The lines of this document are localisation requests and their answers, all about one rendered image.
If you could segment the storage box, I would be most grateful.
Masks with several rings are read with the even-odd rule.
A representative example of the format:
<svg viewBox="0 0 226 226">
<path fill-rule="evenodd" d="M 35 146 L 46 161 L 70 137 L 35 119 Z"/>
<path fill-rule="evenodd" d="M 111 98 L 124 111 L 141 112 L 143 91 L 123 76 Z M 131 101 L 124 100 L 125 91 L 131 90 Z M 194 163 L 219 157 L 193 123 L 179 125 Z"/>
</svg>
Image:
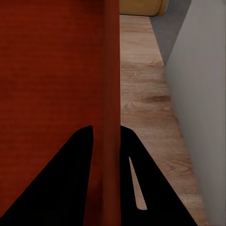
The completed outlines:
<svg viewBox="0 0 226 226">
<path fill-rule="evenodd" d="M 89 125 L 83 226 L 121 226 L 120 0 L 0 0 L 0 218 Z"/>
</svg>

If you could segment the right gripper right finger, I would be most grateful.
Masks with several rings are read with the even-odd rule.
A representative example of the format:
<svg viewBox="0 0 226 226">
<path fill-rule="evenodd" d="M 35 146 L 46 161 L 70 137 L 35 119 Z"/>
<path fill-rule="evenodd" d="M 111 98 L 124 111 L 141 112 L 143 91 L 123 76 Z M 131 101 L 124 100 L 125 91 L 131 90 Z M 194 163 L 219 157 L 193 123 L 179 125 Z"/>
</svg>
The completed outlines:
<svg viewBox="0 0 226 226">
<path fill-rule="evenodd" d="M 136 205 L 131 158 L 147 210 Z M 121 126 L 121 226 L 197 226 L 136 133 Z"/>
</svg>

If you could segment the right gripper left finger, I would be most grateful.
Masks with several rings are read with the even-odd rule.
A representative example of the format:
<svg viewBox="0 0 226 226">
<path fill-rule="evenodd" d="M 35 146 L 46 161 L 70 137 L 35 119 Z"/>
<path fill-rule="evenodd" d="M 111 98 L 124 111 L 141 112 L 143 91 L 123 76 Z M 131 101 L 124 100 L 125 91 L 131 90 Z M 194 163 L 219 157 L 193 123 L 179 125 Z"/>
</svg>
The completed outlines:
<svg viewBox="0 0 226 226">
<path fill-rule="evenodd" d="M 0 226 L 83 226 L 93 126 L 77 130 L 0 218 Z"/>
</svg>

